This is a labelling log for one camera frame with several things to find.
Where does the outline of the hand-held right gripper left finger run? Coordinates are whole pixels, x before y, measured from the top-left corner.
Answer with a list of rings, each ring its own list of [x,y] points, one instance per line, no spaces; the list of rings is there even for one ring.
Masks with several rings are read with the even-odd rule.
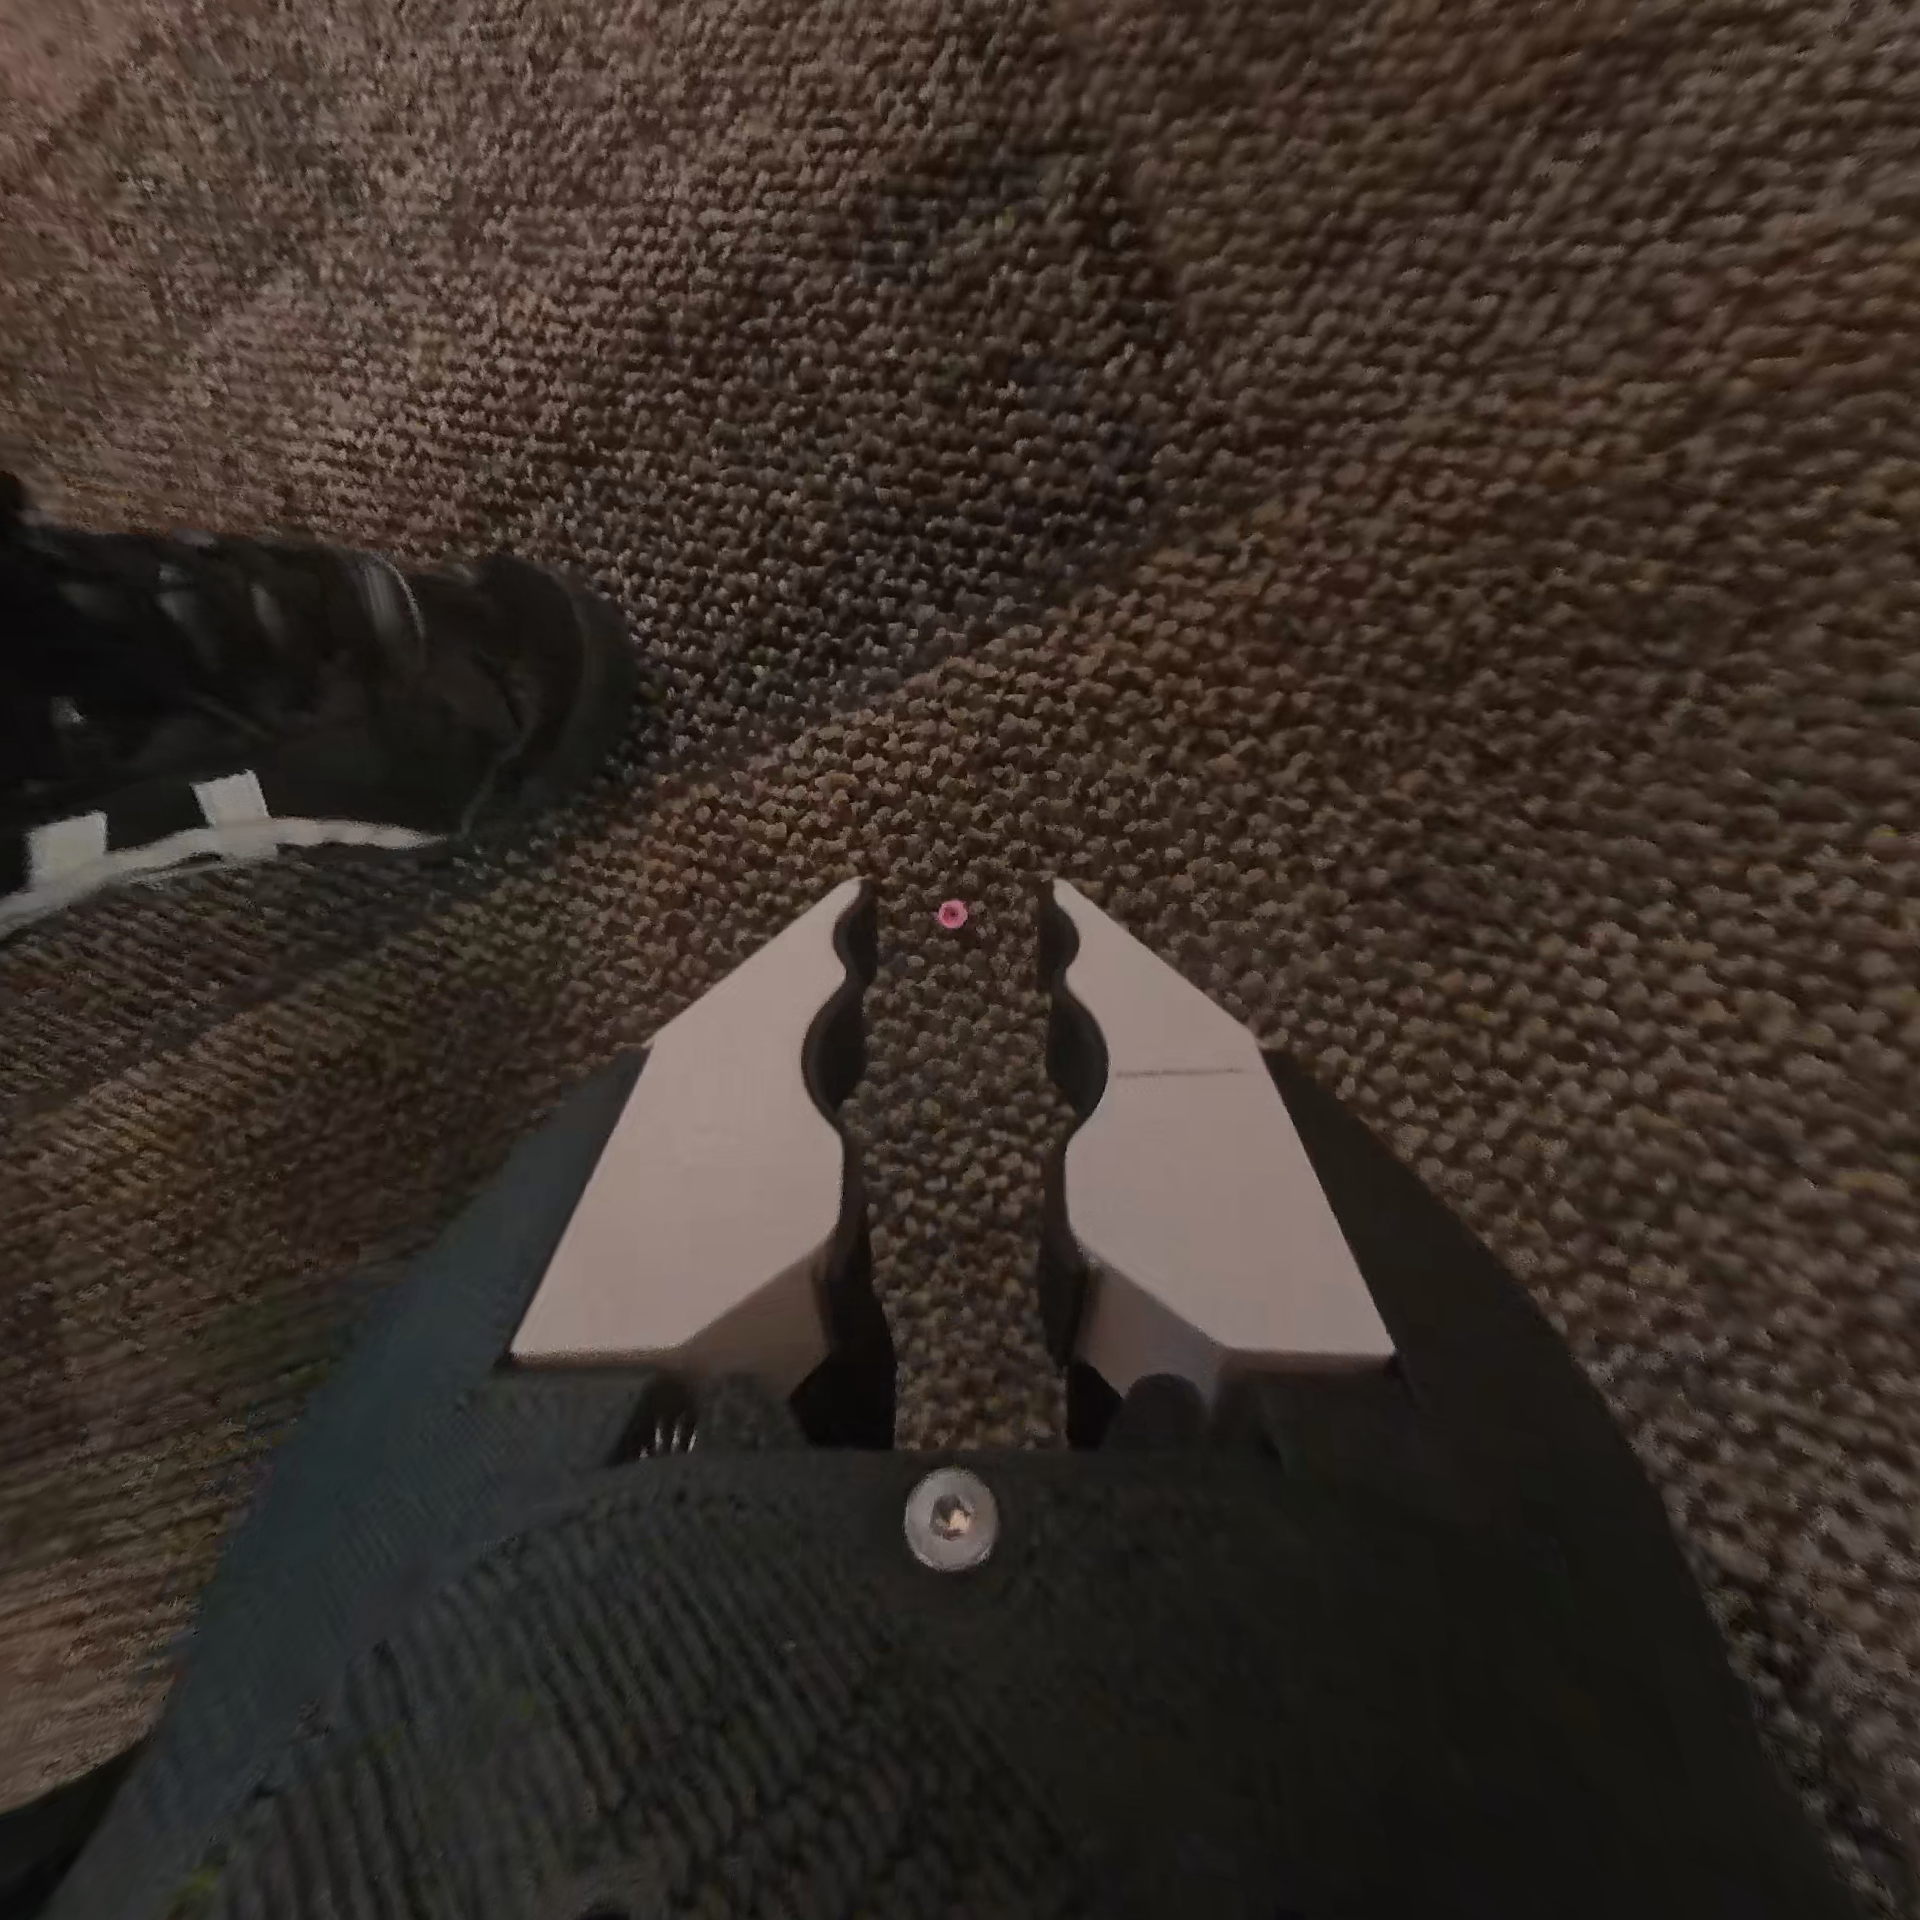
[[[839,881],[659,1026],[509,1343],[522,1369],[895,1404],[858,1086],[877,892]]]

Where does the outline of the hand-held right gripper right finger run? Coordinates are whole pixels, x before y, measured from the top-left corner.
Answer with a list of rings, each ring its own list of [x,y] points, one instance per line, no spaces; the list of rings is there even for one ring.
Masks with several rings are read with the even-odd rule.
[[[1179,1378],[1364,1378],[1393,1340],[1254,1033],[1065,877],[1039,896],[1053,1363],[1124,1398]]]

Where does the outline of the black shoe with white stripes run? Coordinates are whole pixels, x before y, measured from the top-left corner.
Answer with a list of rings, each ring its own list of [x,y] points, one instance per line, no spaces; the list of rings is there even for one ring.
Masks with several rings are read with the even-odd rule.
[[[4,938],[203,869],[518,826],[634,709],[624,617],[531,561],[93,531],[4,475]]]

